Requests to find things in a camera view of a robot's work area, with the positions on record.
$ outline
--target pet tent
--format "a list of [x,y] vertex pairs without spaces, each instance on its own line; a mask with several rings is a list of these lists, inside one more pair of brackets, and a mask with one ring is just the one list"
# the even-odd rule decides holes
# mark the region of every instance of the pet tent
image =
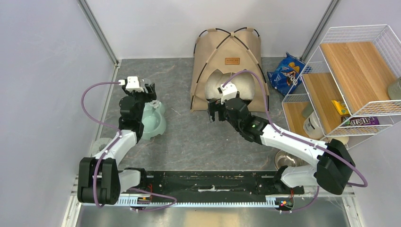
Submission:
[[[269,95],[261,68],[261,39],[256,30],[244,27],[231,33],[219,28],[203,31],[194,49],[191,112],[207,110],[207,99],[221,97],[217,91],[220,84],[244,69],[255,72]],[[249,100],[250,111],[264,111],[262,90],[251,74],[240,74],[232,82],[240,97]]]

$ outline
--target metal bowl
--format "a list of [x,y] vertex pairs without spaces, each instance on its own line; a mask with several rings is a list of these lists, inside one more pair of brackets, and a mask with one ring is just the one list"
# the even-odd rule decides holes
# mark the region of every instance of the metal bowl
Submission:
[[282,166],[297,167],[305,165],[302,159],[282,150],[277,152],[276,156],[274,157],[274,164],[276,165],[277,169],[280,169]]

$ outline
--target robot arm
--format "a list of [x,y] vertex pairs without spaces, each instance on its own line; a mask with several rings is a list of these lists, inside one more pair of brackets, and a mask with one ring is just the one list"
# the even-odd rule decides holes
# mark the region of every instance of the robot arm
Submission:
[[[134,147],[143,133],[142,115],[145,103],[156,100],[154,83],[143,83],[137,77],[119,80],[127,96],[120,100],[119,129],[112,141],[93,157],[85,157],[79,163],[78,200],[94,203],[93,181],[96,180],[97,198],[100,204],[115,204],[120,193],[139,184],[146,185],[143,169],[128,168],[120,172],[117,166],[127,152]],[[94,179],[95,166],[106,153],[99,167],[100,176]]]
[[[215,120],[215,112],[218,112],[218,119],[228,121],[247,141],[281,149],[310,164],[310,166],[301,167],[281,167],[274,177],[275,187],[278,191],[283,191],[286,187],[319,185],[333,194],[342,194],[352,170],[341,161],[316,148],[317,145],[326,148],[355,166],[341,142],[332,140],[330,143],[325,143],[312,140],[275,125],[281,131],[280,133],[272,127],[268,120],[253,116],[249,112],[247,104],[239,98],[234,84],[228,83],[225,87],[220,86],[219,92],[222,93],[222,98],[210,100],[208,104],[211,121]],[[315,146],[284,136],[283,132],[309,141]]]

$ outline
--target yellow snack box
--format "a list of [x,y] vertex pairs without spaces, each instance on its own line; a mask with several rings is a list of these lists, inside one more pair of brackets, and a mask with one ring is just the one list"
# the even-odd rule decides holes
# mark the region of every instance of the yellow snack box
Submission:
[[332,100],[331,102],[333,103],[334,107],[336,107],[336,110],[337,110],[337,112],[339,112],[340,115],[349,114],[347,106],[345,105],[344,102],[339,102],[336,100]]

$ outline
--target purple candy package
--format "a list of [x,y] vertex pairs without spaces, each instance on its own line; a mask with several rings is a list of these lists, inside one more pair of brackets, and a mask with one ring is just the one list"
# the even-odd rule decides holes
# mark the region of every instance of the purple candy package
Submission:
[[377,117],[353,117],[351,119],[344,117],[342,121],[347,121],[343,126],[379,125]]

